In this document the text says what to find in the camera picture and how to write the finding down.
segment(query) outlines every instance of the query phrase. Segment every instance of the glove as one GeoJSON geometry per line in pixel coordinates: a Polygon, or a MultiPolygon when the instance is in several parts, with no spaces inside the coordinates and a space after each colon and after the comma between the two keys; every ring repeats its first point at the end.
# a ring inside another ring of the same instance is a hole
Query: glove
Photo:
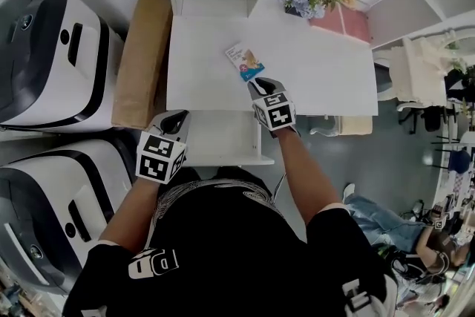
{"type": "Polygon", "coordinates": [[[445,221],[447,220],[444,213],[444,207],[440,205],[434,205],[430,211],[430,219],[433,221],[436,230],[442,230],[445,226],[445,221]]]}
{"type": "Polygon", "coordinates": [[[262,94],[254,82],[247,84],[252,98],[252,107],[259,123],[271,133],[288,127],[297,132],[293,127],[295,106],[285,87],[279,81],[270,78],[259,77],[255,81],[265,91],[265,94],[262,94]]]}
{"type": "Polygon", "coordinates": [[[185,161],[191,116],[186,110],[158,114],[140,135],[135,175],[167,184],[185,161]]]}

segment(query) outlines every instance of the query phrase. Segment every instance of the black and white appliance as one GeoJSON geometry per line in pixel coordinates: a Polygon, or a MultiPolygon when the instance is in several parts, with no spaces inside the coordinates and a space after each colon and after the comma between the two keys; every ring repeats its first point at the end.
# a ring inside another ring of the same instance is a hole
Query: black and white appliance
{"type": "Polygon", "coordinates": [[[123,142],[86,140],[0,168],[0,257],[32,287],[68,294],[131,188],[123,142]]]}
{"type": "Polygon", "coordinates": [[[111,127],[123,41],[80,0],[0,6],[0,124],[52,132],[111,127]]]}

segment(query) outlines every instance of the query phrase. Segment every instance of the white table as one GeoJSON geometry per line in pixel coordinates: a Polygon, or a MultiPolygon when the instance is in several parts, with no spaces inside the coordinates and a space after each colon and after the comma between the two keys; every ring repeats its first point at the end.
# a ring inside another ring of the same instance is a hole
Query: white table
{"type": "MultiPolygon", "coordinates": [[[[443,135],[450,136],[450,132],[448,132],[448,125],[444,125],[443,129],[443,135]]],[[[457,149],[457,146],[467,146],[468,147],[468,153],[471,154],[471,146],[475,143],[475,132],[468,131],[465,132],[460,139],[460,143],[447,143],[443,145],[442,149],[457,149]]],[[[442,152],[442,159],[441,159],[441,166],[446,166],[448,164],[448,160],[450,157],[449,152],[442,152]]],[[[433,199],[433,205],[436,203],[444,201],[444,199],[453,193],[453,188],[455,185],[455,180],[456,180],[456,172],[455,171],[450,171],[446,173],[446,169],[440,169],[439,171],[439,180],[437,183],[437,189],[436,189],[436,194],[434,195],[433,199]]],[[[463,181],[460,186],[460,193],[459,193],[459,199],[458,203],[454,209],[454,211],[459,211],[462,201],[465,198],[465,194],[468,192],[470,189],[470,184],[471,184],[471,177],[472,174],[474,173],[474,163],[472,162],[470,164],[470,168],[468,171],[466,171],[463,174],[463,181]]]]}
{"type": "Polygon", "coordinates": [[[310,27],[295,16],[271,21],[175,16],[167,109],[251,111],[251,98],[224,51],[239,41],[281,81],[298,114],[378,114],[370,46],[310,27]]]}
{"type": "Polygon", "coordinates": [[[281,81],[298,114],[378,113],[373,55],[367,43],[310,27],[281,10],[275,17],[175,16],[168,61],[167,109],[191,111],[188,166],[266,165],[261,127],[246,83],[224,51],[247,45],[281,81]]]}

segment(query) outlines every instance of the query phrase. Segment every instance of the cardboard box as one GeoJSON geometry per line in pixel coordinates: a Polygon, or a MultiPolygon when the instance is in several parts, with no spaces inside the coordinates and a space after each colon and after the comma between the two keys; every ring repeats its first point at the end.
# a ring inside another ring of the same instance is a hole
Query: cardboard box
{"type": "Polygon", "coordinates": [[[138,0],[114,94],[112,124],[147,129],[166,106],[170,0],[138,0]]]}

